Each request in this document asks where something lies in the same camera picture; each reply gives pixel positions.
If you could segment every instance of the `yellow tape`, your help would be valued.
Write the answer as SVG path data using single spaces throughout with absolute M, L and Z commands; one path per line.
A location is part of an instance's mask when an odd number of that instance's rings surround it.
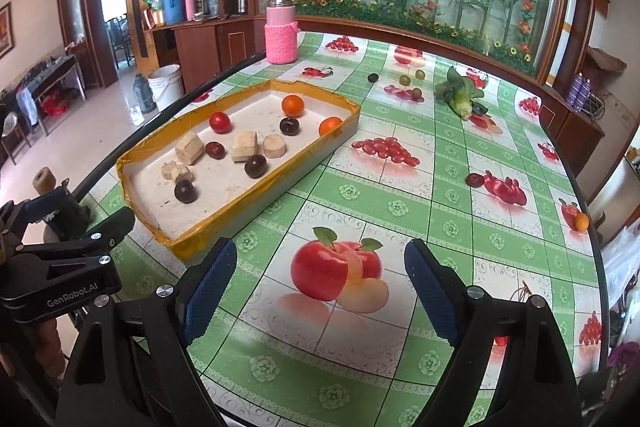
M 145 162 L 154 154 L 179 140 L 187 131 L 204 121 L 208 121 L 209 117 L 214 112 L 227 111 L 244 100 L 251 98 L 253 95 L 268 90 L 291 94 L 302 94 L 309 98 L 314 98 L 321 102 L 326 102 L 331 105 L 335 105 L 336 107 L 348 110 L 350 115 L 345 118 L 343 122 L 331 133 L 318 137 L 318 139 L 293 156 L 293 158 L 271 171 L 264 178 L 260 179 L 260 181 L 258 181 L 258 183 L 250 190 L 246 191 L 241 196 L 238 196 L 230 203 L 227 203 L 225 206 L 220 208 L 220 210 L 207 217 L 207 219 L 204 219 L 197 225 L 191 227 L 177 239 L 171 239 L 165 236 L 161 230 L 149 222 L 146 214 L 140 211 L 134 203 L 132 198 L 134 190 L 130 180 L 124 174 L 124 166 L 129 163 Z M 309 160 L 310 156 L 316 156 L 318 152 L 326 147 L 330 142 L 335 140 L 336 143 L 338 143 L 340 135 L 345 132 L 345 129 L 354 129 L 354 126 L 357 126 L 359 117 L 360 106 L 339 94 L 328 92 L 320 87 L 307 84 L 306 82 L 281 82 L 279 80 L 267 80 L 266 82 L 255 84 L 254 86 L 247 87 L 218 100 L 214 100 L 213 102 L 190 111 L 168 123 L 154 134 L 147 136 L 138 145 L 124 153 L 124 155 L 122 155 L 116 162 L 116 171 L 118 173 L 118 177 L 122 181 L 124 198 L 127 201 L 127 204 L 135 212 L 137 218 L 153 233 L 156 240 L 167 248 L 170 248 L 176 257 L 183 261 L 188 261 L 196 252 L 199 252 L 210 245 L 218 231 L 223 229 L 234 219 L 237 219 L 248 209 L 249 206 L 255 204 L 255 201 L 265 195 L 281 176 L 286 176 L 288 171 L 294 171 L 302 167 Z

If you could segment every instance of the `plastic bag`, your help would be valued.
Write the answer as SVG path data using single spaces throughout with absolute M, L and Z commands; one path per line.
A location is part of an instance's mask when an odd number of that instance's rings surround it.
M 626 227 L 602 249 L 609 309 L 618 302 L 640 266 L 640 227 Z

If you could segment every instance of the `blue gripper pad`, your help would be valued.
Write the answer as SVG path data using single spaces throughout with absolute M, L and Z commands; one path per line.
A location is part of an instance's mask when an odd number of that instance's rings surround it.
M 462 333 L 465 285 L 448 266 L 442 266 L 421 239 L 404 248 L 404 268 L 437 335 L 456 347 Z
M 180 295 L 175 306 L 186 346 L 207 331 L 237 263 L 236 245 L 229 239 L 219 239 L 202 263 L 182 276 L 180 283 L 184 283 L 178 284 Z

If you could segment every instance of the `tomato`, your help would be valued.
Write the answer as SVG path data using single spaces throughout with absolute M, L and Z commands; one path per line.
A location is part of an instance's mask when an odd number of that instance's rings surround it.
M 223 112 L 215 112 L 209 118 L 209 125 L 213 129 L 213 132 L 218 134 L 224 134 L 231 131 L 231 120 Z
M 289 118 L 299 118 L 305 110 L 305 103 L 302 98 L 295 94 L 285 96 L 282 100 L 282 111 Z
M 318 127 L 318 133 L 320 136 L 324 136 L 325 134 L 329 134 L 332 130 L 338 127 L 342 123 L 342 120 L 337 116 L 332 116 L 331 118 L 327 118 L 323 120 Z

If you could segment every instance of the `small orange fruit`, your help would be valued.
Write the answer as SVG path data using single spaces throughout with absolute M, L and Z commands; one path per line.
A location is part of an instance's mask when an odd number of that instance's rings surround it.
M 576 214 L 574 220 L 574 228 L 578 232 L 586 232 L 589 228 L 589 216 L 587 216 L 587 214 L 583 214 L 582 212 Z
M 302 116 L 304 110 L 305 103 L 302 101 L 302 98 L 295 94 L 285 96 L 282 100 L 282 111 L 290 118 L 298 118 L 299 116 Z
M 327 118 L 323 120 L 318 127 L 318 133 L 320 136 L 324 136 L 325 134 L 329 134 L 332 130 L 338 127 L 342 123 L 342 120 L 337 116 L 332 116 L 331 118 Z

